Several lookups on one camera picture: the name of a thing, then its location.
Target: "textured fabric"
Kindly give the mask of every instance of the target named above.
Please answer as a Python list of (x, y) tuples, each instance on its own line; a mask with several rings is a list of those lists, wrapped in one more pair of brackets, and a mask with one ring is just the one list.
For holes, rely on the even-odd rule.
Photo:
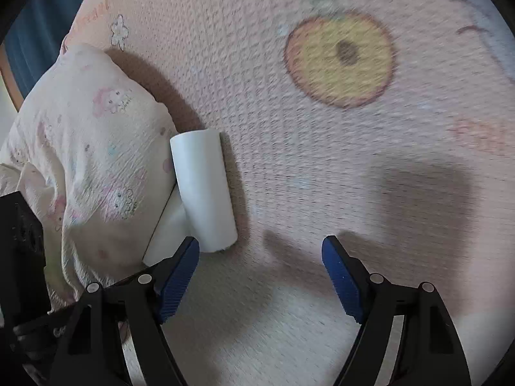
[(393, 282), (433, 282), (475, 383), (495, 366), (515, 328), (515, 86), (476, 10), (84, 0), (65, 46), (107, 51), (178, 130), (224, 135), (239, 243), (201, 258), (165, 326), (192, 386), (334, 382), (358, 326), (328, 234)]
[(53, 304), (141, 268), (175, 182), (164, 105), (98, 49), (74, 46), (38, 81), (0, 151), (0, 195), (42, 222)]
[(59, 55), (82, 0), (29, 0), (7, 33), (9, 66), (23, 97)]

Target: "blue rubber fingertip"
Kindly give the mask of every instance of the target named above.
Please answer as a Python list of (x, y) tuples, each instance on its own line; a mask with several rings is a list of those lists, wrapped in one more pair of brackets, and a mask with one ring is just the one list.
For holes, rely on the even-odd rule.
[(345, 313), (354, 317), (359, 324), (363, 321), (360, 291), (347, 267), (342, 262), (334, 245), (329, 239), (322, 243), (322, 261), (333, 282), (334, 290), (342, 303)]
[(200, 256), (198, 241), (194, 239), (161, 290), (162, 304), (159, 311), (161, 323), (175, 315), (182, 296), (190, 283)]

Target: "round metal joint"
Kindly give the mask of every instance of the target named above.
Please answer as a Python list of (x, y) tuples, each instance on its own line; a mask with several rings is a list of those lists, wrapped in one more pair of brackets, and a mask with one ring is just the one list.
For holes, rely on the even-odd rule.
[(86, 287), (86, 290), (88, 293), (95, 293), (100, 288), (100, 285), (98, 283), (91, 283)]
[(382, 275), (380, 275), (379, 273), (372, 273), (372, 274), (370, 274), (370, 281), (372, 283), (380, 285), (383, 281), (385, 281), (385, 278)]
[(152, 276), (150, 274), (142, 274), (137, 278), (137, 282), (140, 285), (148, 285), (152, 281)]
[(427, 291), (427, 293), (433, 293), (435, 291), (435, 287), (426, 281), (422, 283), (422, 288)]

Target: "dark blue curtain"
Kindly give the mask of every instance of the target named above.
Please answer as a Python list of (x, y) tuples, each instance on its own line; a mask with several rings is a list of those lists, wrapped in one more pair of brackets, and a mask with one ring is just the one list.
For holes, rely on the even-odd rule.
[(14, 21), (4, 43), (23, 97), (56, 61), (81, 3), (82, 0), (29, 0)]

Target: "orange print on sheet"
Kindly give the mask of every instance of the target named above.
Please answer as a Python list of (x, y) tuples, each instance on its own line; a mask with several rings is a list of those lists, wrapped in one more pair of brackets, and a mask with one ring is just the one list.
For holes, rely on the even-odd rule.
[(455, 117), (449, 129), (462, 146), (475, 151), (506, 157), (513, 147), (508, 143), (506, 126), (478, 119)]
[(94, 22), (95, 20), (98, 20), (100, 16), (106, 15), (110, 8), (109, 0), (103, 0), (94, 6), (93, 9), (87, 12), (85, 15), (76, 17), (68, 35), (66, 35), (64, 38), (65, 48), (67, 47), (68, 41), (70, 39), (81, 32), (87, 25)]

